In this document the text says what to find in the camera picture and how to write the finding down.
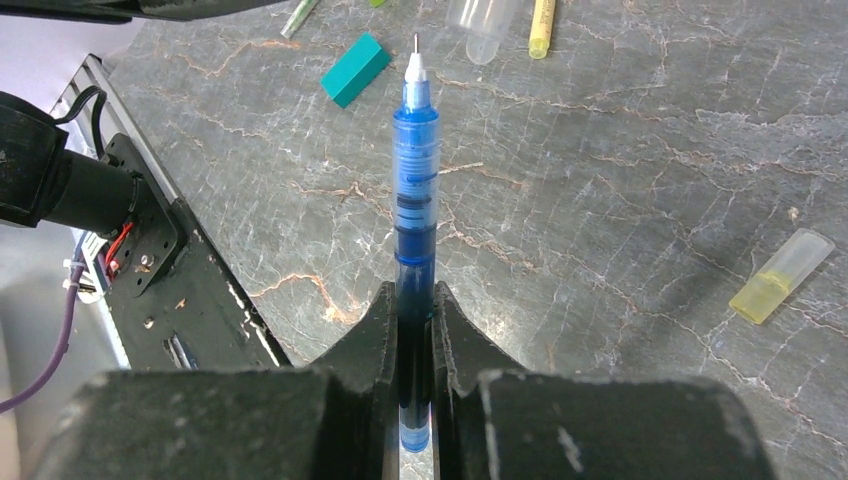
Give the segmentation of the clear small pen cap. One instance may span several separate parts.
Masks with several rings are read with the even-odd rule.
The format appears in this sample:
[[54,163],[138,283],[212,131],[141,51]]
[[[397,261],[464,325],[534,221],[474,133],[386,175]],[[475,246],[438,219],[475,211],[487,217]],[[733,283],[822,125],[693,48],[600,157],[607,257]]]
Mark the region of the clear small pen cap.
[[451,0],[446,22],[467,34],[468,59],[487,65],[495,58],[519,5],[518,0]]

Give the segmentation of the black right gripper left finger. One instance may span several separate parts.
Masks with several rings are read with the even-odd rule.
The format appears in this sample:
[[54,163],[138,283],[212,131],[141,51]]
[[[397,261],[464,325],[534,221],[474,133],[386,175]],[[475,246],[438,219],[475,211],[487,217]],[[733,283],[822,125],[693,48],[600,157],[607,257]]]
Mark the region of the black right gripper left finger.
[[395,286],[300,368],[119,370],[61,411],[37,479],[395,479]]

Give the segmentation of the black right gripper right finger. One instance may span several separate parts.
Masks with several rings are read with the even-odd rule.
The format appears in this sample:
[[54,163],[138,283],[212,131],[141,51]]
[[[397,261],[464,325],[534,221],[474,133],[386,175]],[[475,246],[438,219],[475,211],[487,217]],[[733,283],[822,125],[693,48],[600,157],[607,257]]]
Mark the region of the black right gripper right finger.
[[445,283],[431,323],[439,479],[771,479],[754,422],[724,384],[521,366]]

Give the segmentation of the green highlighter pen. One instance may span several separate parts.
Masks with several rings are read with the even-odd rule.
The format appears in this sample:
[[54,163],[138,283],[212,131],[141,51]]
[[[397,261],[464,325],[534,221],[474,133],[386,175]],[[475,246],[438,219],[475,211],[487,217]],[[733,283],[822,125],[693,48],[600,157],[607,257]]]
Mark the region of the green highlighter pen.
[[301,0],[289,16],[280,34],[285,39],[290,39],[300,29],[318,2],[319,0]]

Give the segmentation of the blue pen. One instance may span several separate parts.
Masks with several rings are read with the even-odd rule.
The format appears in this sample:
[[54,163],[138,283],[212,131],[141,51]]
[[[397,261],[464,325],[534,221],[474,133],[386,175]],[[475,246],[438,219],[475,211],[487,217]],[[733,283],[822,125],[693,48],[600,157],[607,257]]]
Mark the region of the blue pen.
[[417,33],[412,36],[402,100],[393,114],[392,127],[399,435],[405,450],[419,453],[430,440],[430,321],[434,315],[441,137]]

